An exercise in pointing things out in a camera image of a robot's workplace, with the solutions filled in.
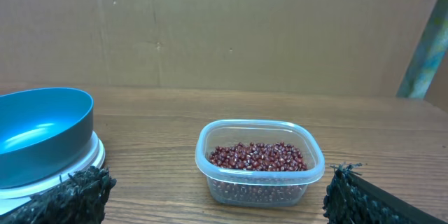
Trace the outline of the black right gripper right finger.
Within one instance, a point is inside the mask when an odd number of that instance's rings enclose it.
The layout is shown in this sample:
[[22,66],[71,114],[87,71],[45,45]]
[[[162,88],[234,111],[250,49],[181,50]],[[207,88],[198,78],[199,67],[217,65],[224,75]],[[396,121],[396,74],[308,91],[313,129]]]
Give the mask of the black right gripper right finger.
[[329,224],[447,224],[361,178],[362,164],[333,165],[323,198]]

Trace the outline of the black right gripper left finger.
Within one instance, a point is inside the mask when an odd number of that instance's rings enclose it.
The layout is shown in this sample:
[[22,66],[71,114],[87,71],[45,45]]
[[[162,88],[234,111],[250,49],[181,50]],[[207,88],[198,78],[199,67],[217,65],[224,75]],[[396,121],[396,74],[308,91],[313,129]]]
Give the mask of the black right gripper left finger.
[[116,180],[89,167],[1,218],[1,224],[100,224]]

